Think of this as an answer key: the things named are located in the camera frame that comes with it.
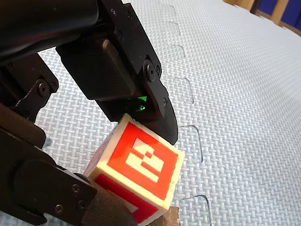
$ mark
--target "wooden furniture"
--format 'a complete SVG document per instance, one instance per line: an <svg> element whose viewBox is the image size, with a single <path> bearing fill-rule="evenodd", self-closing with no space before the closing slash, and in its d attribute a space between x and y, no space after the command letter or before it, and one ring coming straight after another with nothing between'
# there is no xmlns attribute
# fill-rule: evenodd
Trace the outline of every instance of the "wooden furniture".
<svg viewBox="0 0 301 226"><path fill-rule="evenodd" d="M270 19L301 36L301 0L223 0Z"/></svg>

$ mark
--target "gray foam mat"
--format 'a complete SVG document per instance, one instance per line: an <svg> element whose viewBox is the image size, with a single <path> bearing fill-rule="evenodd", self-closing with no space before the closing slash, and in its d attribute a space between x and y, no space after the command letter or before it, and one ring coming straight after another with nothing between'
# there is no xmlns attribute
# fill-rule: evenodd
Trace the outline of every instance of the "gray foam mat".
<svg viewBox="0 0 301 226"><path fill-rule="evenodd" d="M181 126L176 146L186 156L173 200L181 224L300 225L301 38L222 0L131 2ZM83 172L114 125L53 49L41 56L60 81L37 119L44 151ZM3 213L0 224L27 225Z"/></svg>

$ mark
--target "bolt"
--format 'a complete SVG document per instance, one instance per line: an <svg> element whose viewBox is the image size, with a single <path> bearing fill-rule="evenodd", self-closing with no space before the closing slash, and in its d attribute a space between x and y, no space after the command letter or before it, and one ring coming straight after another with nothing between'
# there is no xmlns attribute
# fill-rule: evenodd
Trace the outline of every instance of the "bolt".
<svg viewBox="0 0 301 226"><path fill-rule="evenodd" d="M75 194L79 193L79 191L80 191L79 185L77 185L77 184L72 185L72 191L73 191Z"/></svg>
<svg viewBox="0 0 301 226"><path fill-rule="evenodd" d="M122 34L122 32L121 32L120 30L116 30L116 31L115 31L115 35L116 35L116 37L117 37L117 39L118 39L119 41L122 41L122 40L123 40L123 34Z"/></svg>
<svg viewBox="0 0 301 226"><path fill-rule="evenodd" d="M57 214L61 214L64 211L64 207L62 205L56 205L55 212Z"/></svg>
<svg viewBox="0 0 301 226"><path fill-rule="evenodd" d="M160 66L157 65L157 66L156 66L156 72L157 72L158 75L160 74L160 71L161 71L161 70L160 70Z"/></svg>
<svg viewBox="0 0 301 226"><path fill-rule="evenodd" d="M111 9L111 13L116 16L116 11L114 9Z"/></svg>
<svg viewBox="0 0 301 226"><path fill-rule="evenodd" d="M153 68L152 65L147 65L146 67L146 71L147 71L147 78L149 79L149 81L154 81L155 80L155 69Z"/></svg>
<svg viewBox="0 0 301 226"><path fill-rule="evenodd" d="M11 71L13 69L13 63L12 62L9 62L8 63L8 69Z"/></svg>
<svg viewBox="0 0 301 226"><path fill-rule="evenodd" d="M86 208L86 204L85 204L85 202L84 201L79 201L78 203L77 203L77 208L78 208L78 210L84 210L85 208Z"/></svg>
<svg viewBox="0 0 301 226"><path fill-rule="evenodd" d="M47 96L47 94L48 94L48 87L47 87L47 85L45 84L45 83L40 83L39 84L39 89L38 89L38 91L39 91L39 94L42 96L42 97L46 97Z"/></svg>
<svg viewBox="0 0 301 226"><path fill-rule="evenodd" d="M131 12L130 11L127 11L127 18L128 18L128 20L130 21L130 22L132 22L132 14L131 14Z"/></svg>

